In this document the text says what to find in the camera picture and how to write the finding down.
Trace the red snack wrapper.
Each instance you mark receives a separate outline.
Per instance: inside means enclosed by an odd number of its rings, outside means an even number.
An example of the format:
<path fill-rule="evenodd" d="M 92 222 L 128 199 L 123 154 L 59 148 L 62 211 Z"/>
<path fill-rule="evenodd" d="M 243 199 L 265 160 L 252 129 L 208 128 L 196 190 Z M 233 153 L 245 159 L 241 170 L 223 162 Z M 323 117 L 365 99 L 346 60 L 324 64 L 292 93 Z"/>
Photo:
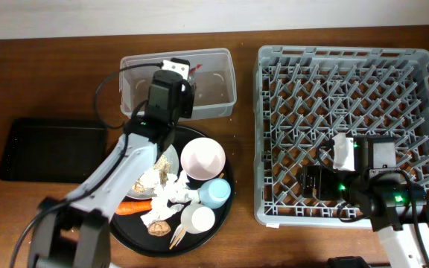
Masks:
<path fill-rule="evenodd" d="M 189 73 L 188 73 L 188 77 L 190 78 L 190 79 L 194 79 L 194 76 L 195 76 L 195 73 L 196 73 L 196 71 L 199 69 L 199 68 L 201 68 L 203 65 L 202 64 L 196 64 L 196 66 L 195 67 L 193 67 L 193 68 L 191 68 L 190 69 L 190 71 L 189 71 Z"/>

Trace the white tissue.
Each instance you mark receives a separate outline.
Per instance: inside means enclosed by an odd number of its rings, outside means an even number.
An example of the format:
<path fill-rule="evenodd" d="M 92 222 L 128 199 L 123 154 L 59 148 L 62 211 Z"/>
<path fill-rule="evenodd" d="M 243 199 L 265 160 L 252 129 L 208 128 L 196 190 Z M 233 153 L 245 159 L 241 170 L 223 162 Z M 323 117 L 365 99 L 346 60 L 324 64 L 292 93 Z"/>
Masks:
<path fill-rule="evenodd" d="M 183 210 L 187 202 L 190 204 L 200 202 L 199 191 L 189 188 L 188 175 L 184 170 L 180 172 L 179 176 L 168 173 L 167 181 L 163 185 L 160 172 L 151 168 L 138 179 L 138 183 L 145 190 L 152 190 L 155 194 L 150 202 L 151 210 L 141 216 L 146 227 L 150 227 L 157 221 L 167 220 Z"/>

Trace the light blue cup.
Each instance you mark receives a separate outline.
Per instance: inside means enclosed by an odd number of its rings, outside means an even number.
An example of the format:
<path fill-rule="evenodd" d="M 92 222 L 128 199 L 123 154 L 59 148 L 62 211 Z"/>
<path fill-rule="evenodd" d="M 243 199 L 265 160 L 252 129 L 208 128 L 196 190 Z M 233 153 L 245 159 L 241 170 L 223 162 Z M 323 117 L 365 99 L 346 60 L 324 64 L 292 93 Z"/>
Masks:
<path fill-rule="evenodd" d="M 222 178 L 211 179 L 199 189 L 200 202 L 211 209 L 220 208 L 231 194 L 229 183 Z"/>

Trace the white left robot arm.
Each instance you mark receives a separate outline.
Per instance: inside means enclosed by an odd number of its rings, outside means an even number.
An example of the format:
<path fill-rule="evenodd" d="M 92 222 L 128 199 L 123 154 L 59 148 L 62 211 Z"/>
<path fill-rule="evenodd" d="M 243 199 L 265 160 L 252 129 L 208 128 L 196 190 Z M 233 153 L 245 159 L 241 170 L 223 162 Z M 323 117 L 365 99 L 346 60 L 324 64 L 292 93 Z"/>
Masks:
<path fill-rule="evenodd" d="M 180 118 L 190 118 L 190 63 L 156 64 L 147 100 L 121 125 L 117 147 L 63 200 L 46 198 L 24 234 L 31 234 L 29 267 L 111 267 L 110 221 L 136 180 L 171 146 Z"/>

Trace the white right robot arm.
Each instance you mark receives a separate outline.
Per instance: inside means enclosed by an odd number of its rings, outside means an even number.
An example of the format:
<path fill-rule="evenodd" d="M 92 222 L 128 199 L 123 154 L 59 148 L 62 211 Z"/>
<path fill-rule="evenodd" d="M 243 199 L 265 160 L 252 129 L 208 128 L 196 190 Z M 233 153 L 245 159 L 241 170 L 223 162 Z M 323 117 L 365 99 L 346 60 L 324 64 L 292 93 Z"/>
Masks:
<path fill-rule="evenodd" d="M 338 201 L 368 220 L 391 267 L 429 267 L 429 199 L 423 186 L 397 165 L 395 141 L 384 135 L 339 133 L 316 148 L 317 165 L 298 175 L 302 196 Z"/>

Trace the grey dishwasher rack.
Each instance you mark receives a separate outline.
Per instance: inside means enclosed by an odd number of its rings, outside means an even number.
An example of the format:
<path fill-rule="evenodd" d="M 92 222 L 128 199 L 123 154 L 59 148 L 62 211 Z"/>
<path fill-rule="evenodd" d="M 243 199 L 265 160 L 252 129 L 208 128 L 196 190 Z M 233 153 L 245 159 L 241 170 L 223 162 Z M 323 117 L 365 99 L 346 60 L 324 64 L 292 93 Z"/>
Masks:
<path fill-rule="evenodd" d="M 367 229 L 354 207 L 302 196 L 296 175 L 338 133 L 387 135 L 429 198 L 429 51 L 265 45 L 254 67 L 254 216 L 265 226 Z"/>

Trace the clear plastic bin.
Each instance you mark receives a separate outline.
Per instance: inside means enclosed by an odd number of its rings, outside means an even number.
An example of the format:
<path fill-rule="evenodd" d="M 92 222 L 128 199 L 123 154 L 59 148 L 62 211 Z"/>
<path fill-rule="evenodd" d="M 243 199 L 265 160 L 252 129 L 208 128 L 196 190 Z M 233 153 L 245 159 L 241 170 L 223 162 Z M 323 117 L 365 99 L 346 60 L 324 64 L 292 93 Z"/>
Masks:
<path fill-rule="evenodd" d="M 160 63 L 171 58 L 190 62 L 191 67 L 202 64 L 194 76 L 196 92 L 191 120 L 229 117 L 237 101 L 235 70 L 232 57 L 226 48 L 210 48 L 191 51 L 170 51 L 158 54 L 126 56 L 120 67 L 142 63 Z M 148 97 L 156 68 L 144 67 L 123 71 L 119 76 L 121 112 L 130 117 L 133 109 Z"/>

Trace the grey plate with food scraps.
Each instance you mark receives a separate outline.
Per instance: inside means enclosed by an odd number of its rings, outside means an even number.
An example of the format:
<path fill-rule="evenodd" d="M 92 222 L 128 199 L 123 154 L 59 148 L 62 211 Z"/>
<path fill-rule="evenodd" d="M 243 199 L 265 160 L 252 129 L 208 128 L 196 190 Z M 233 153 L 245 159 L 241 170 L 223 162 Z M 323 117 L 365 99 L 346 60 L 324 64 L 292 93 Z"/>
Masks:
<path fill-rule="evenodd" d="M 168 178 L 168 173 L 178 175 L 179 173 L 179 156 L 174 146 L 171 145 L 159 158 L 156 164 L 153 166 L 154 169 L 157 169 L 161 173 L 161 181 L 166 183 Z M 127 197 L 135 200 L 148 200 L 153 198 L 155 193 L 153 189 L 147 189 L 142 192 L 135 191 L 135 186 L 133 186 L 127 193 Z"/>

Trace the pink bowl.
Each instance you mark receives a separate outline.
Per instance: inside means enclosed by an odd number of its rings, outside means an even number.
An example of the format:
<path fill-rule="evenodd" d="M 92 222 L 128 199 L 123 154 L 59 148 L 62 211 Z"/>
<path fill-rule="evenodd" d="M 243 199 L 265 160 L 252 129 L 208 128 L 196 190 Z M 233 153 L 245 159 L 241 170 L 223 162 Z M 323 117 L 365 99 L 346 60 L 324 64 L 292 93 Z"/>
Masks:
<path fill-rule="evenodd" d="M 224 169 L 226 154 L 214 139 L 196 138 L 182 149 L 180 164 L 192 179 L 206 181 L 215 178 Z"/>

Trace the wooden chopstick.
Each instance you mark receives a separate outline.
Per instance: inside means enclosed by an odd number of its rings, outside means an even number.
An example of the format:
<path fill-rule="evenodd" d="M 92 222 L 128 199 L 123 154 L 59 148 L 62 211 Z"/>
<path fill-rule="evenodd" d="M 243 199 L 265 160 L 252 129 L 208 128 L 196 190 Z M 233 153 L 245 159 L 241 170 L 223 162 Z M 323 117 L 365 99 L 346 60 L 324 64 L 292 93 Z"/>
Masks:
<path fill-rule="evenodd" d="M 216 219 L 214 210 L 220 208 L 230 194 L 231 187 L 223 174 L 204 182 L 197 190 L 198 199 L 183 209 L 180 225 L 171 238 L 169 249 L 177 246 L 187 233 L 197 235 L 211 229 Z"/>

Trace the round black serving tray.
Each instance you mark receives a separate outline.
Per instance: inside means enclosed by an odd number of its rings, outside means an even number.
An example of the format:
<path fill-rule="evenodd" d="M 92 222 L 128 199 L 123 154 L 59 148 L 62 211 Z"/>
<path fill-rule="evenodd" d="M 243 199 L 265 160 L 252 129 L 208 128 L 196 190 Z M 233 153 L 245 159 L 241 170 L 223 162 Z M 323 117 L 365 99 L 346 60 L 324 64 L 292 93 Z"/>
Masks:
<path fill-rule="evenodd" d="M 178 156 L 180 156 L 182 149 L 187 145 L 187 143 L 195 138 L 202 137 L 210 138 L 194 128 L 183 125 L 178 126 L 174 143 L 172 145 L 176 149 Z M 221 228 L 232 206 L 234 199 L 235 180 L 232 172 L 232 166 L 230 165 L 228 159 L 226 159 L 225 166 L 221 172 L 224 173 L 223 179 L 229 183 L 232 192 L 225 204 L 214 210 L 214 226 L 207 232 L 200 234 L 186 233 L 178 246 L 175 246 L 173 249 L 169 249 L 171 244 L 170 239 L 174 234 L 174 229 L 180 224 L 182 212 L 178 212 L 174 216 L 167 219 L 167 222 L 172 230 L 169 234 L 163 237 L 150 235 L 148 233 L 147 227 L 141 220 L 141 216 L 144 213 L 137 213 L 125 216 L 114 214 L 110 223 L 112 235 L 117 239 L 118 242 L 126 246 L 128 249 L 149 257 L 175 257 L 199 248 L 204 243 L 209 241 Z"/>

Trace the orange carrot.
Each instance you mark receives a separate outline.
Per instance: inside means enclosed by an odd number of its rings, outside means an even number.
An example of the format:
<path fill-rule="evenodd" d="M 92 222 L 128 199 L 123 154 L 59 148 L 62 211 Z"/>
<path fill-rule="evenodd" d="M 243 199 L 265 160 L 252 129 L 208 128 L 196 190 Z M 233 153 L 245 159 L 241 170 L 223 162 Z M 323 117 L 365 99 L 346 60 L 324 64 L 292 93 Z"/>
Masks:
<path fill-rule="evenodd" d="M 144 211 L 150 211 L 152 209 L 151 200 L 142 200 L 142 201 L 126 201 L 121 202 L 115 214 L 125 216 L 136 214 Z"/>

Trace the walnut shell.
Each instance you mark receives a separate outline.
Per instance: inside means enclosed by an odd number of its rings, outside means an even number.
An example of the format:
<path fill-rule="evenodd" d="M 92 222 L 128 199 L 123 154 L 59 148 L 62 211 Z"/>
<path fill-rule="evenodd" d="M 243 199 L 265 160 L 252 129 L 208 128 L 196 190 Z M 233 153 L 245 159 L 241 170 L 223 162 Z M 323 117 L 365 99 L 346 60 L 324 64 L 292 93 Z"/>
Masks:
<path fill-rule="evenodd" d="M 147 231 L 149 235 L 163 237 L 171 232 L 171 227 L 166 221 L 159 220 L 150 224 Z"/>

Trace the white plastic fork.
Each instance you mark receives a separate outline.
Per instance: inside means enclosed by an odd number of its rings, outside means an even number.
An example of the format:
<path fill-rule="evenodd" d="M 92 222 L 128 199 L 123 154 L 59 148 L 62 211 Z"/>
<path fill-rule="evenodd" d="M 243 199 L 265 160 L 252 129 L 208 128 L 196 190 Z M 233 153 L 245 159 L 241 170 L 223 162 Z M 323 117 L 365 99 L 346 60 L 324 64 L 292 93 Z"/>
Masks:
<path fill-rule="evenodd" d="M 175 229 L 175 232 L 173 234 L 173 237 L 170 241 L 169 249 L 174 248 L 179 244 L 179 242 L 184 238 L 185 235 L 185 228 L 182 226 L 182 224 L 179 224 L 177 228 Z"/>

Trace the black rectangular tray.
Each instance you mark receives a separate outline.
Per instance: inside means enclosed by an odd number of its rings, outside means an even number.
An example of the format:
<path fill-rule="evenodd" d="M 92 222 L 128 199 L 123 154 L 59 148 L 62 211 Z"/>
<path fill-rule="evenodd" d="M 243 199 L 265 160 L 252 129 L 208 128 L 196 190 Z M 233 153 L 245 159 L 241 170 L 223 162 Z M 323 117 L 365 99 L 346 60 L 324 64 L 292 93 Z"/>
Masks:
<path fill-rule="evenodd" d="M 8 182 L 84 182 L 105 158 L 107 128 L 98 121 L 17 118 L 0 160 Z"/>

